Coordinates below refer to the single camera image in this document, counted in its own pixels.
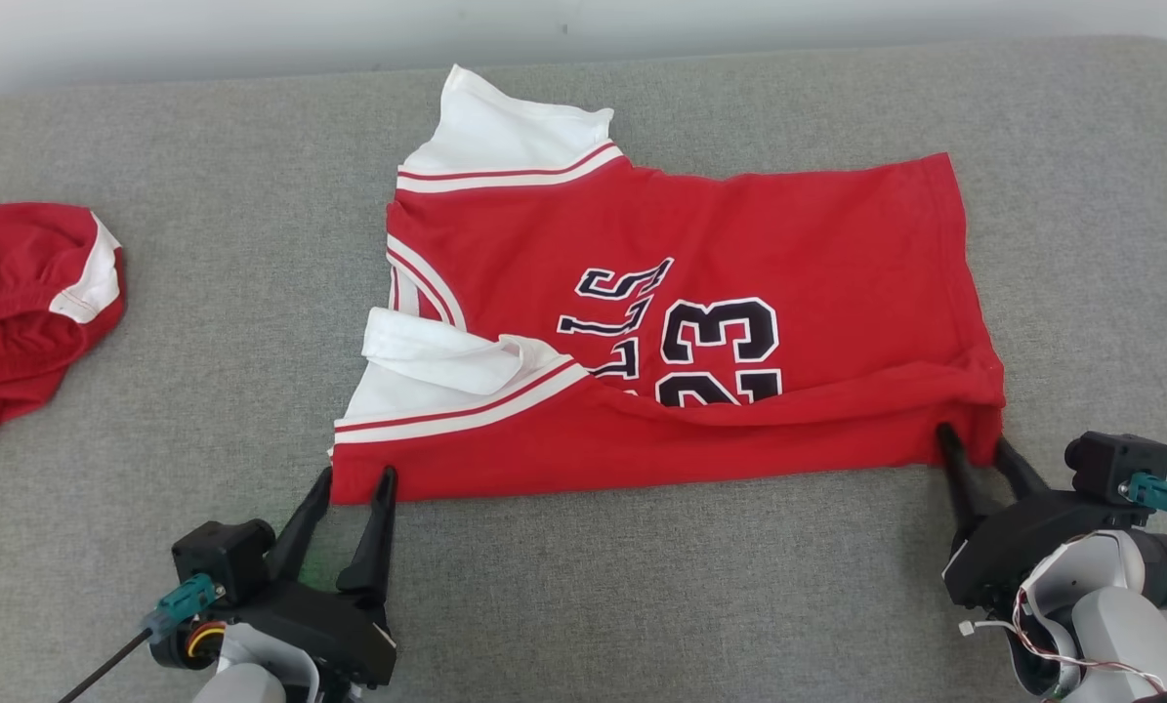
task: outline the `printed number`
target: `printed number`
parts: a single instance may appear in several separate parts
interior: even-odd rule
[[[634,302],[627,308],[622,323],[606,325],[581,320],[572,315],[558,318],[557,332],[564,334],[596,334],[601,336],[626,336],[640,329],[649,312],[655,290],[665,279],[673,258],[664,259],[648,271],[619,276],[608,269],[587,269],[579,278],[574,292],[584,298],[603,300],[627,300]],[[703,304],[679,300],[665,311],[662,328],[662,359],[668,364],[685,366],[696,361],[696,348],[721,347],[731,343],[736,364],[757,364],[769,360],[778,348],[778,316],[775,309],[759,298],[739,298]],[[640,339],[626,336],[614,344],[610,361],[588,369],[596,377],[640,378]],[[747,403],[764,401],[783,391],[783,374],[780,369],[746,368],[734,375],[732,392],[712,373],[665,374],[656,385],[657,401],[663,405],[682,408],[689,397],[698,403],[739,404],[742,396]]]
[[[718,300],[707,306],[679,300],[665,311],[662,359],[668,364],[691,364],[696,347],[721,347],[731,342],[735,363],[761,363],[778,348],[778,316],[759,298]],[[691,330],[693,339],[685,339]],[[745,369],[735,373],[735,388],[748,403],[783,391],[780,369]],[[669,373],[657,382],[659,404],[682,408],[685,398],[700,403],[739,403],[711,373]]]
[[[668,364],[691,364],[693,347],[720,347],[727,328],[742,326],[743,335],[732,340],[735,361],[766,361],[778,347],[775,309],[759,298],[720,300],[707,306],[679,300],[665,311],[662,357]],[[692,329],[694,342],[683,339]]]

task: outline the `white side stripe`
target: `white side stripe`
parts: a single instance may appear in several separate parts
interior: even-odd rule
[[[466,316],[462,314],[462,306],[457,302],[457,297],[453,294],[453,290],[440,277],[440,273],[427,263],[427,259],[419,257],[418,252],[405,246],[404,242],[397,239],[391,232],[387,235],[387,252],[398,255],[398,257],[414,269],[411,271],[408,267],[401,266],[400,277],[413,279],[418,288],[422,291],[424,297],[427,297],[436,311],[440,312],[440,316],[445,318],[445,321],[452,318],[453,326],[466,332]],[[397,265],[396,259],[392,260],[392,265]],[[414,271],[417,271],[418,276],[414,276]],[[440,293],[439,298],[432,294],[432,288],[435,288],[435,292]],[[401,300],[401,306],[404,306],[404,300]]]
[[[586,176],[600,169],[601,166],[622,156],[619,148],[606,148],[592,159],[584,161],[568,172],[559,174],[492,174],[448,179],[422,180],[412,176],[397,176],[398,190],[411,193],[449,193],[453,190],[470,190],[470,188],[508,188],[515,186],[557,186],[560,182]]]
[[[396,308],[399,307],[397,304],[397,288],[399,288],[399,284],[397,283],[396,264],[392,264],[392,267],[387,269],[387,279],[390,279],[390,281],[387,281],[387,308],[390,308],[390,311],[396,311]]]
[[[554,370],[560,369],[560,366],[555,368],[546,369],[546,373],[554,373]],[[526,378],[524,383],[519,383],[516,387],[511,387],[508,391],[503,391],[502,396],[515,395],[519,389],[534,383],[536,378],[543,378],[546,374],[537,374],[532,378]],[[413,439],[414,437],[431,437],[434,434],[446,434],[446,432],[461,432],[464,429],[475,429],[480,426],[489,426],[501,422],[506,418],[511,418],[513,415],[520,413],[529,408],[534,406],[538,403],[543,403],[552,396],[558,395],[566,388],[579,382],[579,380],[587,378],[588,374],[579,364],[571,363],[564,370],[560,370],[554,377],[546,380],[546,382],[539,383],[536,388],[525,391],[522,396],[512,397],[511,399],[494,405],[487,410],[480,410],[470,415],[455,415],[450,418],[429,419],[424,418],[422,422],[412,422],[399,424],[399,426],[376,426],[369,429],[356,429],[355,431],[345,431],[344,424],[348,426],[359,426],[359,424],[365,424],[372,422],[370,418],[349,418],[344,420],[337,420],[336,426],[336,444],[376,444],[376,441],[392,441],[397,439]],[[483,403],[477,403],[475,406],[482,408],[492,403],[492,399],[488,399]],[[466,411],[467,408],[457,408],[453,411]]]
[[[399,274],[400,266],[392,263],[392,272],[397,277],[397,312],[418,316],[418,286],[410,277]]]

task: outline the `cable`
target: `cable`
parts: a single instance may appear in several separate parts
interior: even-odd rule
[[[223,634],[223,631],[224,628],[222,627],[200,628],[200,631],[196,631],[195,634],[189,638],[189,649],[187,649],[187,652],[189,652],[189,659],[195,657],[196,645],[200,645],[201,640],[204,640],[207,636],[212,634]]]
[[[1048,652],[1047,649],[1040,648],[1030,641],[1029,635],[1026,635],[1026,631],[1021,628],[1020,625],[1020,612],[1021,612],[1021,598],[1026,596],[1026,589],[1016,589],[1016,598],[1013,599],[1013,632],[1016,634],[1016,640],[1020,640],[1022,647],[1025,647],[1035,657],[1047,659],[1049,662],[1057,662],[1062,664],[1074,664],[1077,667],[1083,667],[1086,669],[1102,668],[1102,669],[1116,669],[1119,671],[1126,671],[1130,675],[1139,676],[1146,683],[1152,684],[1152,688],[1158,691],[1158,694],[1167,694],[1167,689],[1163,688],[1163,681],[1160,676],[1151,675],[1141,669],[1134,668],[1128,664],[1120,662],[1096,662],[1095,659],[1074,659],[1064,657],[1062,654],[1056,654],[1056,652]]]
[[[1064,657],[1064,655],[1062,654],[1056,654],[1056,652],[1049,652],[1047,649],[1035,646],[1033,641],[1030,641],[1029,635],[1026,635],[1026,631],[1021,628],[1021,600],[1026,597],[1026,589],[1034,586],[1034,582],[1037,580],[1040,577],[1042,577],[1043,573],[1047,573],[1048,569],[1051,569],[1051,565],[1056,564],[1056,562],[1060,561],[1061,557],[1065,555],[1065,551],[1068,551],[1069,547],[1072,543],[1081,542],[1081,540],[1086,540],[1095,534],[1097,534],[1097,531],[1091,531],[1090,534],[1083,534],[1079,537],[1069,540],[1060,548],[1056,548],[1056,551],[1053,551],[1051,555],[1044,557],[1042,562],[1039,562],[1039,564],[1034,566],[1034,570],[1030,571],[1029,577],[1027,577],[1025,582],[1022,582],[1020,586],[1016,587],[1016,596],[1013,598],[1013,613],[1011,622],[1005,622],[1004,620],[998,620],[998,619],[980,620],[980,622],[970,622],[970,620],[966,620],[965,622],[962,622],[959,626],[960,634],[965,635],[972,634],[972,632],[974,632],[974,628],[979,627],[1007,628],[1008,632],[1012,632],[1016,636],[1016,640],[1020,641],[1021,646],[1025,647],[1030,654],[1034,654],[1035,657],[1047,659],[1049,660],[1049,662],[1057,662],[1062,664],[1070,664],[1088,669],[1102,668],[1102,669],[1116,669],[1119,671],[1126,671],[1130,675],[1140,676],[1141,680],[1146,681],[1146,683],[1149,683],[1152,688],[1154,688],[1155,691],[1158,691],[1158,694],[1167,694],[1167,689],[1163,688],[1163,681],[1160,680],[1160,676],[1152,675],[1152,673],[1144,671],[1141,669],[1120,662],[1096,662],[1096,660],[1092,659]]]
[[[226,622],[223,622],[223,620],[205,620],[204,622],[198,622],[191,628],[189,636],[186,638],[186,645],[191,645],[191,640],[194,640],[196,635],[201,634],[201,631],[203,631],[203,628],[222,628],[222,627],[226,627]]]
[[[131,654],[133,649],[139,647],[142,643],[142,641],[149,640],[149,635],[152,634],[153,631],[151,628],[144,628],[141,631],[141,634],[133,636],[132,641],[128,641],[127,645],[124,645],[123,649],[119,649],[113,655],[113,657],[106,660],[104,664],[97,667],[97,670],[91,673],[91,675],[88,675],[86,680],[79,682],[79,685],[70,689],[70,694],[64,695],[61,699],[57,701],[57,703],[70,703],[72,699],[79,698],[79,694],[83,694],[83,691],[88,690],[88,687],[91,687],[95,683],[97,683],[97,680],[99,680],[102,676],[105,676],[106,673],[113,669],[114,664],[123,662],[123,660],[126,659],[127,655]]]

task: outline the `clothing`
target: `clothing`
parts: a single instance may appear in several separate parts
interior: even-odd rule
[[[1002,364],[966,267],[949,156],[671,175],[620,152],[612,114],[508,98],[454,68],[440,125],[405,160],[387,208],[390,307],[475,336],[461,353],[436,346],[439,330],[372,313],[377,370],[333,455],[335,486],[359,489],[336,488],[338,502],[364,500],[352,476],[377,480],[393,457],[405,499],[927,462],[946,420],[990,459]],[[483,429],[422,424],[509,392],[517,374],[467,364],[483,340],[515,337],[591,375]],[[431,388],[369,404],[407,368]],[[471,370],[502,384],[457,380]],[[432,440],[410,450],[387,422]],[[436,457],[443,448],[452,459]]]
[[[397,497],[424,500],[927,462],[936,423],[977,426],[976,405],[993,402],[965,373],[904,368],[857,389],[872,399],[868,415],[811,391],[742,415],[727,404],[668,408],[607,385],[540,340],[490,342],[382,307],[370,311],[362,353],[368,369],[336,423],[335,503],[366,502],[390,464]],[[845,419],[820,420],[831,413]]]
[[[86,208],[0,206],[0,425],[55,395],[123,316],[123,249]]]

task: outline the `gray fabric surface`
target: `gray fabric surface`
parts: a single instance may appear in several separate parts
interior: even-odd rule
[[[1056,486],[1088,427],[1167,441],[1167,44],[483,74],[613,106],[633,160],[671,172],[950,152],[1008,436]],[[386,299],[383,208],[443,77],[0,98],[0,201],[90,206],[128,264],[123,325],[0,431],[0,699],[55,699],[132,635],[201,521],[287,520],[361,375],[365,311]],[[364,520],[330,513],[310,583]],[[400,662],[372,699],[1020,699],[1002,638],[957,633],[950,534],[927,467],[407,504]],[[181,702],[203,681],[137,653],[86,699]]]

